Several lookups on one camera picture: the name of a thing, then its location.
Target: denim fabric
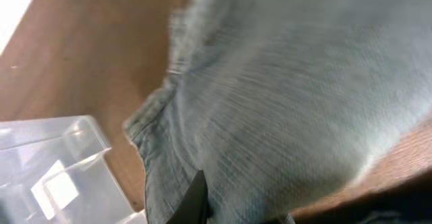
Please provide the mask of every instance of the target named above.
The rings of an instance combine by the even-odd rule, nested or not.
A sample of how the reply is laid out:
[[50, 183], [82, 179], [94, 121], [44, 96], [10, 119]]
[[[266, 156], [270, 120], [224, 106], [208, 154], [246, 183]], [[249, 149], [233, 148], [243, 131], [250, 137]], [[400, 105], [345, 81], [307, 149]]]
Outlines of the denim fabric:
[[126, 122], [150, 223], [203, 169], [212, 223], [259, 223], [364, 175], [429, 112], [432, 0], [194, 0]]

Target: transparent plastic bin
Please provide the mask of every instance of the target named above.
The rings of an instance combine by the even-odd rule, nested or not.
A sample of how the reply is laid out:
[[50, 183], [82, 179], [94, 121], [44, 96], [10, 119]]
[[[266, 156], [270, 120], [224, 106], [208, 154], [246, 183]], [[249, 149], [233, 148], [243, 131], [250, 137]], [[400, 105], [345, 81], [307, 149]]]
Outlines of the transparent plastic bin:
[[0, 223], [146, 223], [89, 116], [0, 123]]

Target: garment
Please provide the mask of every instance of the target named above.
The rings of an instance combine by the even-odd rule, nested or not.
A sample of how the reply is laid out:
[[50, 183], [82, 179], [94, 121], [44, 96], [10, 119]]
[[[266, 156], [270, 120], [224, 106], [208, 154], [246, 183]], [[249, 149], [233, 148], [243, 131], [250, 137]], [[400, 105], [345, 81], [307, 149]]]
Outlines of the garment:
[[194, 0], [125, 128], [150, 223], [199, 169], [211, 223], [260, 223], [364, 175], [432, 104], [432, 0]]

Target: cloth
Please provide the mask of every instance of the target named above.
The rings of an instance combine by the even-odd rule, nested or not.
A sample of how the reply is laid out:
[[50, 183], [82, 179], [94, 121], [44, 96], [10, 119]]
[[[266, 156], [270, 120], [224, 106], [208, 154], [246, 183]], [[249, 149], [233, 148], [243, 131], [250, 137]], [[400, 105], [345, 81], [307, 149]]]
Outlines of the cloth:
[[432, 104], [432, 0], [192, 0], [164, 86], [125, 124], [149, 223], [204, 170], [210, 223], [358, 181]]

